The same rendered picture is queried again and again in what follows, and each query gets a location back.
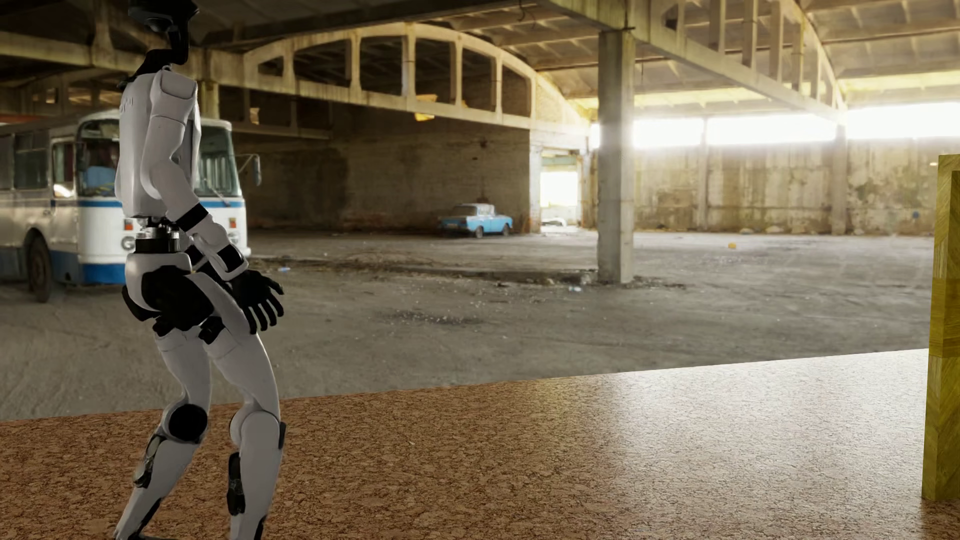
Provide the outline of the black robot head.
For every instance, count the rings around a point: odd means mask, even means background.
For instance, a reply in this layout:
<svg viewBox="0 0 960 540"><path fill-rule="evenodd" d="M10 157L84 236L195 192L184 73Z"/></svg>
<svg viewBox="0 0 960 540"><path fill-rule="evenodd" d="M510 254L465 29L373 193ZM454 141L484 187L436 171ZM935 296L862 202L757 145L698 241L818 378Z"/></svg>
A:
<svg viewBox="0 0 960 540"><path fill-rule="evenodd" d="M183 66L189 58L189 22L199 7L193 0L128 0L127 14L152 32L165 35L168 48L150 49L131 79L162 68Z"/></svg>

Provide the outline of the white left robot leg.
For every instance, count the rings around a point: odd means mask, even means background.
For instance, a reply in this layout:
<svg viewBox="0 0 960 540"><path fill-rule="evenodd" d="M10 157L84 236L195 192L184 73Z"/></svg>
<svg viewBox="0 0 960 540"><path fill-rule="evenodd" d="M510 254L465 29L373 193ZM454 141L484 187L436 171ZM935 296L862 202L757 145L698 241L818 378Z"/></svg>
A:
<svg viewBox="0 0 960 540"><path fill-rule="evenodd" d="M190 280L210 301L223 329L204 349L225 380L244 396L230 422L238 458L228 468L229 540L260 540L282 464L285 424L269 356L231 294L206 274Z"/></svg>

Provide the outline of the white and blue bus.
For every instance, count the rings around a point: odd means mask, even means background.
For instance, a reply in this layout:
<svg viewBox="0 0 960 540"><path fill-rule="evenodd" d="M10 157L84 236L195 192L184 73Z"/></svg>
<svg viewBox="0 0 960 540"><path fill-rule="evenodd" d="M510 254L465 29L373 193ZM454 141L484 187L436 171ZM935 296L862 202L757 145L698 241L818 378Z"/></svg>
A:
<svg viewBox="0 0 960 540"><path fill-rule="evenodd" d="M0 279L49 302L66 286L126 285L141 225L114 193L117 109L0 126Z"/></svg>

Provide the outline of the concrete support pillar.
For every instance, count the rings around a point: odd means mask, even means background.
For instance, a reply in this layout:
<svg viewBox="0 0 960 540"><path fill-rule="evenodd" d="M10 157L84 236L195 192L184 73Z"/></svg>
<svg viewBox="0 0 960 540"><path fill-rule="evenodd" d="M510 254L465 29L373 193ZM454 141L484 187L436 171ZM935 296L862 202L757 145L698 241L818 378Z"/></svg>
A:
<svg viewBox="0 0 960 540"><path fill-rule="evenodd" d="M630 30L599 35L597 152L598 277L606 284L627 284L634 277L634 66L636 46Z"/></svg>

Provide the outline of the blue sedan car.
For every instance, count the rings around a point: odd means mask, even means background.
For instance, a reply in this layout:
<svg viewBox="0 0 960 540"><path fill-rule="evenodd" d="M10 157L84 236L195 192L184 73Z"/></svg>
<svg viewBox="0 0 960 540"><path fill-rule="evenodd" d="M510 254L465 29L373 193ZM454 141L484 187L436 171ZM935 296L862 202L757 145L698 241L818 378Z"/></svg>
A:
<svg viewBox="0 0 960 540"><path fill-rule="evenodd" d="M459 203L447 215L438 217L438 230L445 235L467 235L475 239L486 235L508 237L513 229L513 218L499 213L494 204L487 202Z"/></svg>

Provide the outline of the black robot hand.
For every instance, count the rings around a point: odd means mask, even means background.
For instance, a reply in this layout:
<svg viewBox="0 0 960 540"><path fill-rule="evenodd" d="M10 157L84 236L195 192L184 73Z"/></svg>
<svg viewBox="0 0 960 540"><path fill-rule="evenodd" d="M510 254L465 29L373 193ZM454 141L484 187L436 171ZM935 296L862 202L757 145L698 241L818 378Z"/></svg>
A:
<svg viewBox="0 0 960 540"><path fill-rule="evenodd" d="M276 326L284 315L284 307L278 298L282 286L257 270L246 269L227 282L231 296L241 309L248 323L248 332L255 335Z"/></svg>

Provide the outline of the yellow wooden block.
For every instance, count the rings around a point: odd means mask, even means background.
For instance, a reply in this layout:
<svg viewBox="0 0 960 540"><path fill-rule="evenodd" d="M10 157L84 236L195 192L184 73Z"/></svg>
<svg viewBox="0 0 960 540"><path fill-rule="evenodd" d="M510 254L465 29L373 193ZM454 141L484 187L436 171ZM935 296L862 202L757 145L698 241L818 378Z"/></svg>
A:
<svg viewBox="0 0 960 540"><path fill-rule="evenodd" d="M960 499L960 154L939 156L921 496Z"/></svg>

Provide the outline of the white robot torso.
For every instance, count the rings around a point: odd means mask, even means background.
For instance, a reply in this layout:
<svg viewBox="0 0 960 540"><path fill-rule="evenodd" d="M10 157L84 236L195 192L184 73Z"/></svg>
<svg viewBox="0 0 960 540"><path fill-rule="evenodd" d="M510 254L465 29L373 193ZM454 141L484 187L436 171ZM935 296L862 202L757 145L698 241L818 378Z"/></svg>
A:
<svg viewBox="0 0 960 540"><path fill-rule="evenodd" d="M114 190L124 215L131 218L166 217L165 205L147 191L140 173L151 111L150 91L157 73L128 80L119 106L119 160Z"/></svg>

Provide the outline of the white black robot pelvis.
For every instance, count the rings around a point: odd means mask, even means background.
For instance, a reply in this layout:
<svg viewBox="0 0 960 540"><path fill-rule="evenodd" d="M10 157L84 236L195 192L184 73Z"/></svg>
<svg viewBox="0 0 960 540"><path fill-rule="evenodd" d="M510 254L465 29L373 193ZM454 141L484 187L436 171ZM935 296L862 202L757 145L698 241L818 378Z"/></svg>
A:
<svg viewBox="0 0 960 540"><path fill-rule="evenodd" d="M198 338L213 344L224 324L191 277L205 257L167 218L139 218L138 223L143 228L125 265L123 297L130 312L139 321L153 319L152 329L160 338L198 328Z"/></svg>

